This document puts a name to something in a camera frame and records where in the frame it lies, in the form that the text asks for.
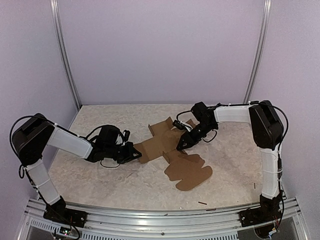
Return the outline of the brown cardboard box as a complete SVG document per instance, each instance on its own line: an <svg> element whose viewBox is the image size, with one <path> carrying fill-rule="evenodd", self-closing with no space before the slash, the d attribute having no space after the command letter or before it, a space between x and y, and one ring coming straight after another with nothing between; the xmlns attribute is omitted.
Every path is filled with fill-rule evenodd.
<svg viewBox="0 0 320 240"><path fill-rule="evenodd" d="M148 125L148 129L152 138L134 144L134 148L142 154L139 158L141 164L164 157L168 163L164 173L170 181L178 181L175 187L180 191L190 191L212 176L212 168L205 166L205 160L199 154L187 154L176 149L186 131L174 127L171 117Z"/></svg>

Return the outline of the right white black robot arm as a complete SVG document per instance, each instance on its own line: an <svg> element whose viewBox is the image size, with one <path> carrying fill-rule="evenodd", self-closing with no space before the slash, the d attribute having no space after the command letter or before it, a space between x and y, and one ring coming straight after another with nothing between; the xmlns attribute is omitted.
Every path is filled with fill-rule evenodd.
<svg viewBox="0 0 320 240"><path fill-rule="evenodd" d="M198 121L190 124L176 119L173 126L185 132L180 137L177 150L185 150L203 140L210 131L217 131L220 123L250 124L253 140L262 157L262 191L259 207L239 212L242 227L276 221L280 225L283 218L283 190L281 185L283 166L281 159L282 142L288 128L283 125L277 112L280 109L268 100L250 101L242 104L221 104L207 106L202 101L196 103L190 113Z"/></svg>

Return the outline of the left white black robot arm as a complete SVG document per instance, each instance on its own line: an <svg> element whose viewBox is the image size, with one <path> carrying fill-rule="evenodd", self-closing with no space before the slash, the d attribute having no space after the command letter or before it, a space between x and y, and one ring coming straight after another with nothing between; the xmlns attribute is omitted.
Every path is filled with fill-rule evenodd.
<svg viewBox="0 0 320 240"><path fill-rule="evenodd" d="M47 151L53 156L64 151L89 163L111 159L123 165L142 157L129 140L130 134L129 130L104 124L82 136L36 113L22 116L12 124L9 144L20 161L20 178L28 178L45 204L43 218L71 228L83 228L88 213L67 207L50 177L49 164L43 158Z"/></svg>

